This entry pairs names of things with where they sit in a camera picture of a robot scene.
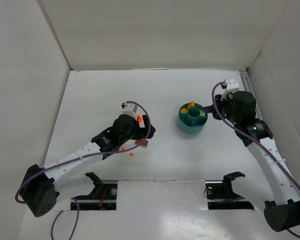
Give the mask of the yellow lego brick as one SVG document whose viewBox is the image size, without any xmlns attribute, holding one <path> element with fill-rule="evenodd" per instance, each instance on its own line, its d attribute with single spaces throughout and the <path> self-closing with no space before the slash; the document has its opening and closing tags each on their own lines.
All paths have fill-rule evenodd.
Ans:
<svg viewBox="0 0 300 240">
<path fill-rule="evenodd" d="M 194 101 L 191 101 L 188 105 L 187 105 L 187 109 L 190 109 L 190 108 L 193 108 L 195 107 L 195 102 Z"/>
<path fill-rule="evenodd" d="M 181 108 L 181 109 L 179 110 L 179 112 L 180 112 L 180 113 L 186 114 L 186 113 L 188 112 L 188 109 L 185 108 L 185 107 L 183 107 L 183 108 Z"/>
</svg>

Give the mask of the purple lego brick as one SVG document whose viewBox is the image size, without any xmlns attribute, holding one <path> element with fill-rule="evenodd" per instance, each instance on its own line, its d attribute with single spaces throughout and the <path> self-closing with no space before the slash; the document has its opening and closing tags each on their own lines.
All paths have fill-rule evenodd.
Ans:
<svg viewBox="0 0 300 240">
<path fill-rule="evenodd" d="M 203 108 L 203 111 L 204 111 L 206 114 L 212 113 L 214 110 L 215 110 L 215 108 L 214 108 L 213 105 L 205 106 L 205 107 Z"/>
</svg>

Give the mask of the light green lego brick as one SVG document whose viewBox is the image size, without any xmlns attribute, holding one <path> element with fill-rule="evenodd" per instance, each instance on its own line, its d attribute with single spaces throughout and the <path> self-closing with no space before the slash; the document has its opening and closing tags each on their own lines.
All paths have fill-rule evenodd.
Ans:
<svg viewBox="0 0 300 240">
<path fill-rule="evenodd" d="M 206 116 L 206 113 L 205 113 L 202 109 L 200 109 L 199 112 L 200 112 L 199 115 L 200 115 L 201 117 L 205 117 L 205 116 Z"/>
</svg>

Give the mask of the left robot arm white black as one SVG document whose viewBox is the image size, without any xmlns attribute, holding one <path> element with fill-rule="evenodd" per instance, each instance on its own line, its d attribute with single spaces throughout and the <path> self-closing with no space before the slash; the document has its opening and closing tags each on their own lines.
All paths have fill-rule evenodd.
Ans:
<svg viewBox="0 0 300 240">
<path fill-rule="evenodd" d="M 88 196 L 98 197 L 103 182 L 93 172 L 83 179 L 74 176 L 89 166 L 112 155 L 121 153 L 121 147 L 130 140 L 151 139 L 156 131 L 147 115 L 142 117 L 144 127 L 137 119 L 121 114 L 112 124 L 85 146 L 55 163 L 43 167 L 37 164 L 28 168 L 16 198 L 21 198 L 35 217 L 41 217 L 64 200 Z"/>
</svg>

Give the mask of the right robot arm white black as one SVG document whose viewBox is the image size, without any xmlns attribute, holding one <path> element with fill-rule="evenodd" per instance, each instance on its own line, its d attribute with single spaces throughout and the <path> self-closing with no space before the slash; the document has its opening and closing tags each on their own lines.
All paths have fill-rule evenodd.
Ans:
<svg viewBox="0 0 300 240">
<path fill-rule="evenodd" d="M 271 191 L 263 192 L 241 172 L 224 176 L 229 189 L 247 199 L 263 212 L 275 232 L 300 225 L 300 185 L 292 177 L 278 152 L 269 126 L 256 117 L 256 99 L 247 91 L 231 90 L 212 95 L 212 114 L 231 127 L 253 155 Z"/>
</svg>

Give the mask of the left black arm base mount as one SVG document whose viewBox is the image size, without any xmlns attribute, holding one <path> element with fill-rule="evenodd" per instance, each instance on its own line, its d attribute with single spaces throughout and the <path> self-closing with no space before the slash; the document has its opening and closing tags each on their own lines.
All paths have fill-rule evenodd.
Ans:
<svg viewBox="0 0 300 240">
<path fill-rule="evenodd" d="M 118 181 L 101 180 L 95 173 L 88 172 L 94 185 L 89 194 L 76 196 L 81 211 L 115 211 L 117 209 Z"/>
</svg>

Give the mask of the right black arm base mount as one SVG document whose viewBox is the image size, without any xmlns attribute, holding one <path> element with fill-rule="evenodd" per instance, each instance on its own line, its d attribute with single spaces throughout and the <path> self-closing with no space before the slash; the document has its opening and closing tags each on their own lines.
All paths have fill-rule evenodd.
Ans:
<svg viewBox="0 0 300 240">
<path fill-rule="evenodd" d="M 208 210 L 254 210 L 252 203 L 233 192 L 232 181 L 245 177 L 236 171 L 223 176 L 222 180 L 206 180 L 203 195 L 207 199 Z"/>
</svg>

